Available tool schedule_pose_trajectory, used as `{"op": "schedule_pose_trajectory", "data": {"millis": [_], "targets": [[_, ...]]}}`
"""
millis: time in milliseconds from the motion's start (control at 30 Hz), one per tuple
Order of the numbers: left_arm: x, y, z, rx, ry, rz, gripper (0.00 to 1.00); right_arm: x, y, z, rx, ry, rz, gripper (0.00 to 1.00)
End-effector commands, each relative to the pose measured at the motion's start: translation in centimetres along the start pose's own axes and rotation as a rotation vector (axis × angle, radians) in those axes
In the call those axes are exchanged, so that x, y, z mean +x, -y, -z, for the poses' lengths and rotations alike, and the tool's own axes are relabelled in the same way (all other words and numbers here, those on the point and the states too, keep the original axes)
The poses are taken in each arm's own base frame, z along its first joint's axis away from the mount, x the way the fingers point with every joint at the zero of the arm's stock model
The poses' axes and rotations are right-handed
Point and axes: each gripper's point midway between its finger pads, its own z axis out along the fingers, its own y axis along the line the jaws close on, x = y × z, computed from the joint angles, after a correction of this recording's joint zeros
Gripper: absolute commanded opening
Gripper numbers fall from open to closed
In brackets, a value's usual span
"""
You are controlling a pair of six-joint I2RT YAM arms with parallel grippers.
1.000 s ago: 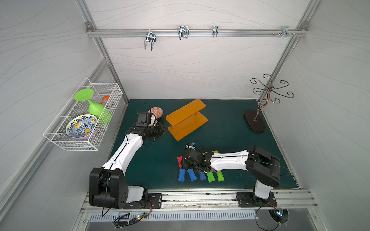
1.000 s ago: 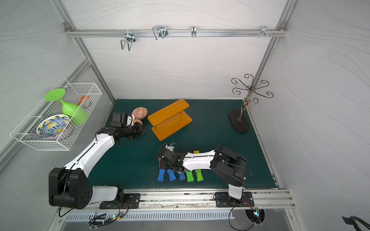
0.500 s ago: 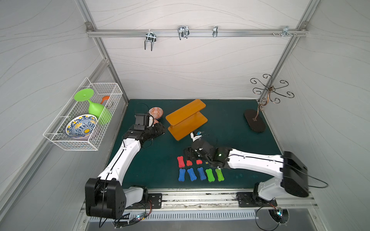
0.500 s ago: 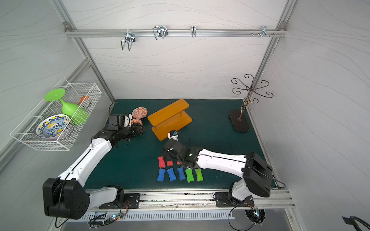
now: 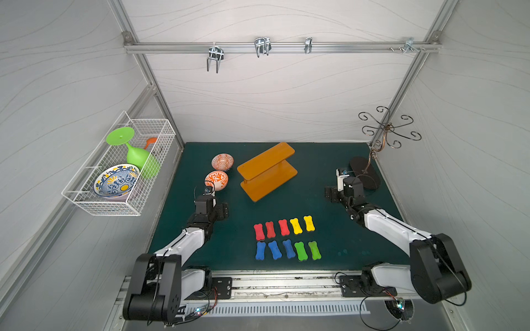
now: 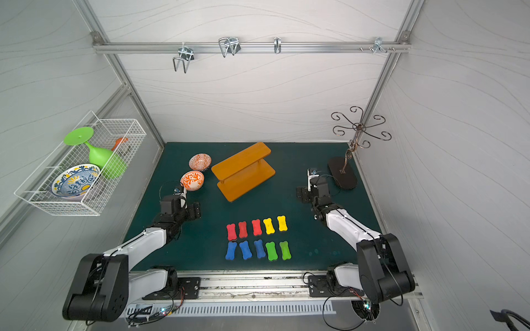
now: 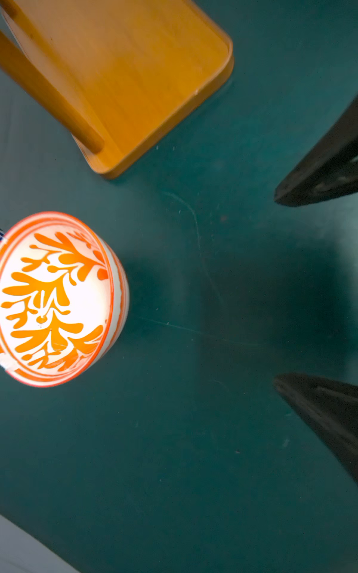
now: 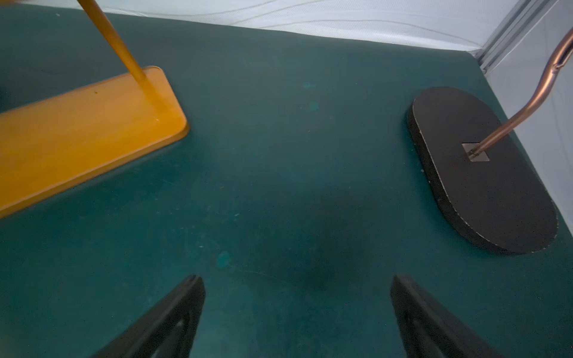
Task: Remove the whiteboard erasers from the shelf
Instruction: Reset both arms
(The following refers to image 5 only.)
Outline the yellow eraser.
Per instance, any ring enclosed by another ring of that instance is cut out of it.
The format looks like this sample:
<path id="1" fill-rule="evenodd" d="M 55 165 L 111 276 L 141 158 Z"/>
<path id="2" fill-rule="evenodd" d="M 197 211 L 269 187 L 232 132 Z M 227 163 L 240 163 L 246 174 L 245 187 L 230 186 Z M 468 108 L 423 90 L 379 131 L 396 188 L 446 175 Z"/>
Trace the yellow eraser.
<path id="1" fill-rule="evenodd" d="M 314 225 L 313 218 L 311 215 L 303 216 L 303 220 L 304 220 L 307 232 L 313 232 L 316 230 L 316 227 Z"/>
<path id="2" fill-rule="evenodd" d="M 300 225 L 300 221 L 298 218 L 290 219 L 290 224 L 293 228 L 294 235 L 299 235 L 303 233 L 302 227 Z"/>

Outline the red eraser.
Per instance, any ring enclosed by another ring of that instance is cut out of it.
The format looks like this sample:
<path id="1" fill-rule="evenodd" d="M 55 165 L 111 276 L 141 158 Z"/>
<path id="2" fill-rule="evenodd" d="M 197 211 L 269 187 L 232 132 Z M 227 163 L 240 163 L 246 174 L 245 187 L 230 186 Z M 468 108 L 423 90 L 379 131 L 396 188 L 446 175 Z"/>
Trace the red eraser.
<path id="1" fill-rule="evenodd" d="M 290 235 L 290 230 L 289 230 L 289 227 L 288 227 L 287 220 L 286 219 L 280 219 L 278 221 L 278 223 L 280 225 L 281 236 L 283 236 L 283 237 L 289 236 Z"/>
<path id="2" fill-rule="evenodd" d="M 264 234 L 263 225 L 261 223 L 255 224 L 253 226 L 253 229 L 255 230 L 255 239 L 257 241 L 264 241 L 265 234 Z"/>
<path id="3" fill-rule="evenodd" d="M 273 221 L 268 221 L 265 223 L 265 226 L 266 226 L 266 236 L 268 239 L 272 239 L 272 238 L 275 238 L 276 237 L 276 233 L 275 233 L 275 227 L 274 227 L 274 222 Z"/>

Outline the blue eraser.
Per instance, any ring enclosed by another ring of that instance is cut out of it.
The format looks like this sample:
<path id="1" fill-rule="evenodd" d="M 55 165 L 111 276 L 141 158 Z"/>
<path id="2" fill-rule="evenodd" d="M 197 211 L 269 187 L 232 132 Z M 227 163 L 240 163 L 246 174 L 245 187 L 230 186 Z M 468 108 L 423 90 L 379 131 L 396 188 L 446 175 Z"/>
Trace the blue eraser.
<path id="1" fill-rule="evenodd" d="M 292 244 L 292 241 L 290 239 L 286 239 L 282 242 L 283 246 L 284 246 L 284 249 L 286 251 L 286 255 L 287 255 L 287 258 L 288 259 L 292 259 L 294 257 L 296 257 L 296 253 L 293 249 L 293 244 Z"/>
<path id="2" fill-rule="evenodd" d="M 265 249 L 266 249 L 266 243 L 263 241 L 258 241 L 256 244 L 256 253 L 255 253 L 255 259 L 257 261 L 263 261 L 265 259 Z"/>
<path id="3" fill-rule="evenodd" d="M 282 258 L 282 252 L 279 248 L 279 245 L 277 241 L 271 241 L 268 243 L 268 247 L 271 250 L 271 254 L 273 256 L 273 259 L 276 261 L 280 258 Z"/>

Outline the wooden two-tier shelf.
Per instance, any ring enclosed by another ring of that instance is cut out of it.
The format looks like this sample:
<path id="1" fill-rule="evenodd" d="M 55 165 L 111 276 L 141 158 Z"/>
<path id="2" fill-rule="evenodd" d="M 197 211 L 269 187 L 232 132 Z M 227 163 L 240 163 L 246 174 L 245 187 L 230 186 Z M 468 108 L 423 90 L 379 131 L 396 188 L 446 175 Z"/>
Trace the wooden two-tier shelf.
<path id="1" fill-rule="evenodd" d="M 294 178 L 298 171 L 287 161 L 295 150 L 279 143 L 237 167 L 242 176 L 240 186 L 253 202 L 258 202 Z"/>

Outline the green eraser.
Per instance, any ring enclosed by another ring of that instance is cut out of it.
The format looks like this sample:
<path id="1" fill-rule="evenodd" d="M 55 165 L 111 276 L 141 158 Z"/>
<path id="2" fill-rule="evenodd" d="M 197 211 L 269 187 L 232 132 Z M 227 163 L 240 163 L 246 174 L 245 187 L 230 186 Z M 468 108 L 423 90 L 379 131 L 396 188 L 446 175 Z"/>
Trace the green eraser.
<path id="1" fill-rule="evenodd" d="M 309 241 L 309 249 L 311 251 L 311 257 L 314 261 L 320 260 L 322 255 L 316 241 Z"/>
<path id="2" fill-rule="evenodd" d="M 309 257 L 307 255 L 304 242 L 301 242 L 301 241 L 296 242 L 294 246 L 295 246 L 296 255 L 298 257 L 298 261 L 307 261 Z"/>

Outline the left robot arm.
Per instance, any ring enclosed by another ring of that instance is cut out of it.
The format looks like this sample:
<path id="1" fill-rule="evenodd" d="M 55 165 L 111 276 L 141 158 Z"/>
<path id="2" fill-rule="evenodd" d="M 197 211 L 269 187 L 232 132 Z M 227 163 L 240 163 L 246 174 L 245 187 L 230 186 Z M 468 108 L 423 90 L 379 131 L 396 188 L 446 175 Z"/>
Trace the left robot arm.
<path id="1" fill-rule="evenodd" d="M 217 221 L 229 217 L 229 207 L 213 193 L 195 199 L 195 212 L 181 233 L 162 249 L 136 259 L 122 316 L 127 321 L 175 325 L 188 319 L 179 314 L 182 300 L 207 284 L 205 268 L 184 267 L 189 258 L 210 240 Z"/>

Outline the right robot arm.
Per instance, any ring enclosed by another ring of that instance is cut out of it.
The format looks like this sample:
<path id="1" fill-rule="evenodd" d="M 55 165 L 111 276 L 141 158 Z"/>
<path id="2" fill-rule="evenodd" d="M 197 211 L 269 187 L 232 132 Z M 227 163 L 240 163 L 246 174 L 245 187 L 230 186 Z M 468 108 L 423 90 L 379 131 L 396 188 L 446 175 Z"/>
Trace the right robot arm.
<path id="1" fill-rule="evenodd" d="M 384 237 L 409 257 L 407 265 L 375 263 L 363 268 L 361 288 L 367 294 L 401 289 L 435 304 L 471 290 L 471 279 L 450 236 L 419 230 L 370 204 L 356 177 L 340 175 L 336 187 L 324 188 L 324 196 L 341 204 L 350 220 Z"/>

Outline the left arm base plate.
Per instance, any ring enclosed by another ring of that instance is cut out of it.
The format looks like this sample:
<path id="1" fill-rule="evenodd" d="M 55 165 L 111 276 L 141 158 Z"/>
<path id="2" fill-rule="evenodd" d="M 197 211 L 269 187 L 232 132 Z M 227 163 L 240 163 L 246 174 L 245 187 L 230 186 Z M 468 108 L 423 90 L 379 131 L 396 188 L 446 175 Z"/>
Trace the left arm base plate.
<path id="1" fill-rule="evenodd" d="M 203 288 L 192 293 L 186 300 L 227 300 L 232 296 L 232 277 L 214 277 L 207 279 Z"/>

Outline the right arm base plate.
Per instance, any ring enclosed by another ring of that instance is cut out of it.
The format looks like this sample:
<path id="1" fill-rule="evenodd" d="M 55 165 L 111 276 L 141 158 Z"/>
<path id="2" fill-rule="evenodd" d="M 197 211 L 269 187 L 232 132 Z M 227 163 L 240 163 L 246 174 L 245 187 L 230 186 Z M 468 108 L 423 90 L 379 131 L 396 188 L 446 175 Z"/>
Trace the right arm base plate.
<path id="1" fill-rule="evenodd" d="M 335 275 L 335 283 L 339 285 L 343 297 L 397 297 L 394 287 L 382 287 L 376 284 L 375 279 L 367 273 L 360 275 Z"/>

